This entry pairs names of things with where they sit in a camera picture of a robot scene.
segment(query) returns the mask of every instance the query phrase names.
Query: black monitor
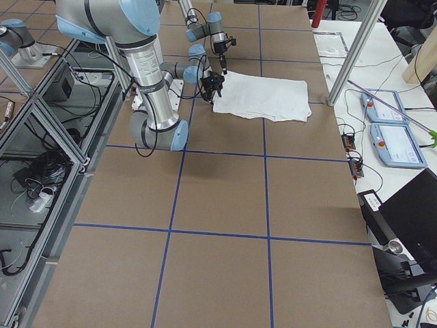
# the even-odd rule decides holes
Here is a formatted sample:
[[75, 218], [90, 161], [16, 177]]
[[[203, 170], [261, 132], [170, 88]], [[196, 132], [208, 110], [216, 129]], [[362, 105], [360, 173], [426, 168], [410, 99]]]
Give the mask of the black monitor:
[[437, 273], [437, 175], [424, 169], [379, 207], [426, 273]]

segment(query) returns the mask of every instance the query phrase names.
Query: cardboard table surface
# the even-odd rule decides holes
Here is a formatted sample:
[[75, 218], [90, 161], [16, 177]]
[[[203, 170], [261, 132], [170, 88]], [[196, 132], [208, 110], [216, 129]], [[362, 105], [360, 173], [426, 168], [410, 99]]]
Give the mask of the cardboard table surface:
[[[33, 327], [391, 327], [306, 11], [195, 5], [238, 39], [230, 70], [305, 80], [312, 116], [183, 100], [186, 149], [143, 159], [125, 104]], [[166, 2], [165, 60], [188, 58], [185, 29]]]

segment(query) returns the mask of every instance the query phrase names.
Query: red object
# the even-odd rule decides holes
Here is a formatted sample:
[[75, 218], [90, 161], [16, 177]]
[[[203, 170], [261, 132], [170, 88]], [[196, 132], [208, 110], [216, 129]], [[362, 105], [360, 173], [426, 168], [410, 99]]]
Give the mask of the red object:
[[315, 29], [317, 29], [319, 27], [320, 20], [322, 19], [322, 16], [323, 16], [323, 11], [325, 10], [325, 7], [326, 7], [326, 2], [328, 2], [328, 0], [319, 0], [317, 2], [317, 8], [315, 9], [315, 14], [314, 14], [313, 23], [311, 24], [311, 27], [313, 27]]

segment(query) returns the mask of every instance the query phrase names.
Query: wooden stick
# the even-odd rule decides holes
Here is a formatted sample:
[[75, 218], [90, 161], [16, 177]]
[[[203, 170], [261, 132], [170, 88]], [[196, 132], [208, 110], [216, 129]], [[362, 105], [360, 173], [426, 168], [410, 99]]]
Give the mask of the wooden stick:
[[420, 83], [428, 75], [431, 70], [437, 65], [437, 29], [429, 35], [420, 51], [416, 54], [413, 60], [405, 69], [402, 77], [406, 83]]

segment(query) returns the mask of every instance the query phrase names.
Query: white towel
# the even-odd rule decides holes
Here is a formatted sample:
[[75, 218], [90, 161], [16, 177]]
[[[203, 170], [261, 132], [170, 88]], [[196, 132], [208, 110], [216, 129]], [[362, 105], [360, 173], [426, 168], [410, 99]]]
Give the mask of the white towel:
[[215, 113], [242, 118], [267, 118], [274, 122], [306, 122], [311, 110], [305, 81], [251, 77], [227, 71], [222, 96], [214, 96]]

